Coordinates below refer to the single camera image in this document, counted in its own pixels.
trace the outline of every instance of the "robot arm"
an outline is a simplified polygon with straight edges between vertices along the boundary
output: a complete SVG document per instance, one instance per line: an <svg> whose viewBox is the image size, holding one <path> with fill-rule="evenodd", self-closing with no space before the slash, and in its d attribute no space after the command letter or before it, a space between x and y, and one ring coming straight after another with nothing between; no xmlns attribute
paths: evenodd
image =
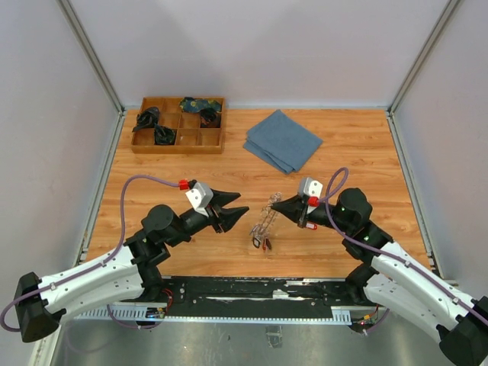
<svg viewBox="0 0 488 366"><path fill-rule="evenodd" d="M38 278L33 272L21 277L15 298L50 287L15 305L22 340L33 342L54 332L80 313L120 300L156 300L165 287L156 267L169 258L166 245L189 242L207 226L216 233L231 230L248 207L223 208L240 197L190 181L186 193L192 208L178 216L160 204L141 223L143 228L113 251L67 271ZM72 277L63 283L63 279Z"/></svg>
<svg viewBox="0 0 488 366"><path fill-rule="evenodd" d="M379 303L414 323L456 365L483 362L488 355L488 297L475 300L420 265L370 220L372 206L359 188L342 191L328 214L319 199L322 187L304 178L296 196L271 208L299 227L320 225L342 233L346 251L363 262L346 278L358 303Z"/></svg>

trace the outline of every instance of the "folded blue towel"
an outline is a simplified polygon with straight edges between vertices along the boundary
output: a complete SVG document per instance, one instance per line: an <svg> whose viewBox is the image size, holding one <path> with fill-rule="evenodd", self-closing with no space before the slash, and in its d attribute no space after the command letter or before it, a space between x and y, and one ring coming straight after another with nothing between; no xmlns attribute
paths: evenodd
<svg viewBox="0 0 488 366"><path fill-rule="evenodd" d="M289 174L298 172L322 142L277 110L248 131L244 149Z"/></svg>

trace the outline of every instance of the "white panel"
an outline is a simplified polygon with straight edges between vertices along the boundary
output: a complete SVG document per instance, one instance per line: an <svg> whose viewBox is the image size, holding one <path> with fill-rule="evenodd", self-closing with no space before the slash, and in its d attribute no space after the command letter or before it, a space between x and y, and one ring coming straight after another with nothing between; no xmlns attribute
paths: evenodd
<svg viewBox="0 0 488 366"><path fill-rule="evenodd" d="M75 259L116 112L55 1L0 3L3 308L20 276ZM27 364L31 349L0 329L1 364Z"/></svg>
<svg viewBox="0 0 488 366"><path fill-rule="evenodd" d="M446 0L73 0L125 105L386 106Z"/></svg>
<svg viewBox="0 0 488 366"><path fill-rule="evenodd" d="M488 293L488 2L463 2L396 113L448 278Z"/></svg>

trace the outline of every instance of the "wooden compartment box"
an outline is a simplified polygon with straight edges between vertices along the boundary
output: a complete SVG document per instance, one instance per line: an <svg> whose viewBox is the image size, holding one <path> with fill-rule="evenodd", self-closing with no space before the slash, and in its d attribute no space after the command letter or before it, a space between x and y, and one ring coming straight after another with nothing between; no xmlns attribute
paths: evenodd
<svg viewBox="0 0 488 366"><path fill-rule="evenodd" d="M154 129L146 128L133 134L130 144L132 151L140 154L221 154L226 126L225 98L198 98L215 99L222 104L219 128L200 128L198 113L181 111L179 103L183 97L145 97L139 113L149 107L157 107L161 112L159 124L173 129L176 141L175 145L155 145Z"/></svg>

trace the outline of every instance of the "gray floor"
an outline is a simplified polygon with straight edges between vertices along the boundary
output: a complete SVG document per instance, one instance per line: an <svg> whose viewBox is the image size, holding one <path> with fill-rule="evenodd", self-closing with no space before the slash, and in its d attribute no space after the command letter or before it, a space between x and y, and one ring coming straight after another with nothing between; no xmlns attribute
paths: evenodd
<svg viewBox="0 0 488 366"><path fill-rule="evenodd" d="M72 346L58 344L53 366L297 366L297 365L451 365L419 329L390 316L368 337L345 326L282 326L282 345L271 348L266 326L259 324L163 323L154 330L124 329L96 320L74 323Z"/></svg>

